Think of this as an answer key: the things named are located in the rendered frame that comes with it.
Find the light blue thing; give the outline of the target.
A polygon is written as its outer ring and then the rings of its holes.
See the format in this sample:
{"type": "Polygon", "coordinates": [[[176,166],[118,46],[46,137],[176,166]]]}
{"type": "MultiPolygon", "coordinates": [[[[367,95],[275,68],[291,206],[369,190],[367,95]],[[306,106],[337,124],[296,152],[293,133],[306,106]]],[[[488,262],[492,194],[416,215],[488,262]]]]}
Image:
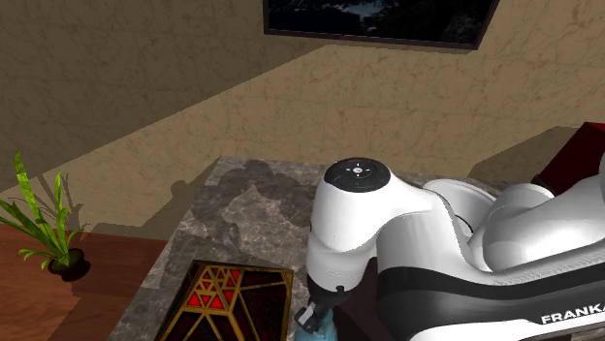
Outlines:
{"type": "Polygon", "coordinates": [[[337,331],[333,321],[323,322],[317,331],[308,333],[298,326],[294,341],[337,341],[337,331]]]}

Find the red gold patterned box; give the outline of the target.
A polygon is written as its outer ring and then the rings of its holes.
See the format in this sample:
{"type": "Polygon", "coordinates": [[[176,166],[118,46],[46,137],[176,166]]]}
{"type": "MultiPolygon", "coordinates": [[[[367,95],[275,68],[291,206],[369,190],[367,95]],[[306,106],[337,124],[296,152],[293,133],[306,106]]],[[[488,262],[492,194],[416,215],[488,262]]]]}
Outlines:
{"type": "Polygon", "coordinates": [[[154,341],[287,341],[294,271],[194,260],[154,341]]]}

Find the grey marble top table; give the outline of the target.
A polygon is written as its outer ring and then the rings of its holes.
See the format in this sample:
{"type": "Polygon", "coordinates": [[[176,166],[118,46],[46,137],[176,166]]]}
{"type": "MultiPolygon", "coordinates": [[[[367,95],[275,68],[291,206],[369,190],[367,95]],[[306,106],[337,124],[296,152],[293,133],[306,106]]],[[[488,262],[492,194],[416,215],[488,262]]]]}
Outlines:
{"type": "Polygon", "coordinates": [[[290,311],[307,304],[312,203],[325,166],[221,157],[108,341],[153,341],[195,260],[289,268],[290,311]]]}

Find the green potted plant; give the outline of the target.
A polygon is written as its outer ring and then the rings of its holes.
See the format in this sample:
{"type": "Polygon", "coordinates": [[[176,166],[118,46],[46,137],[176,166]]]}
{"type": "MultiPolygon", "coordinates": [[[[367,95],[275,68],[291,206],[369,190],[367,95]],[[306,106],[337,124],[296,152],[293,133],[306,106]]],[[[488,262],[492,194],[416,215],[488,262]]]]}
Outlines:
{"type": "Polygon", "coordinates": [[[55,208],[55,223],[52,227],[38,205],[19,151],[15,153],[13,163],[18,187],[28,204],[33,219],[27,217],[15,202],[8,203],[0,199],[0,208],[14,218],[14,221],[11,221],[0,216],[0,223],[33,237],[46,247],[45,251],[20,249],[16,255],[22,257],[24,261],[31,256],[44,257],[41,269],[47,269],[50,273],[60,276],[64,282],[78,281],[89,272],[91,263],[85,258],[81,249],[71,246],[73,237],[82,233],[83,229],[69,231],[66,228],[66,220],[71,213],[71,208],[63,205],[61,172],[55,176],[52,191],[55,208]]]}

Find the dark red block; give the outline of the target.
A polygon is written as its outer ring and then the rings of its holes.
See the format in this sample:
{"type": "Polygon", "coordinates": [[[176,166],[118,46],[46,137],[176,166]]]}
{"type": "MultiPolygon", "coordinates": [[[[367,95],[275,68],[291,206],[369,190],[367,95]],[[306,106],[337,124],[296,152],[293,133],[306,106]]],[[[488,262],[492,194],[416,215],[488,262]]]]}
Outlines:
{"type": "Polygon", "coordinates": [[[555,196],[605,172],[605,123],[585,122],[531,183],[555,196]]]}

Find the dark framed wall picture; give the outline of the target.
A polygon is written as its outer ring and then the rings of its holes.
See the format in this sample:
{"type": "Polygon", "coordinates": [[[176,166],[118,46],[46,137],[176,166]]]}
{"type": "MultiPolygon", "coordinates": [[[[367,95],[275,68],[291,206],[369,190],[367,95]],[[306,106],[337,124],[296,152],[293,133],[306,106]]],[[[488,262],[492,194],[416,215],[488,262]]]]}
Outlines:
{"type": "Polygon", "coordinates": [[[500,0],[263,0],[264,33],[476,50],[500,0]]]}

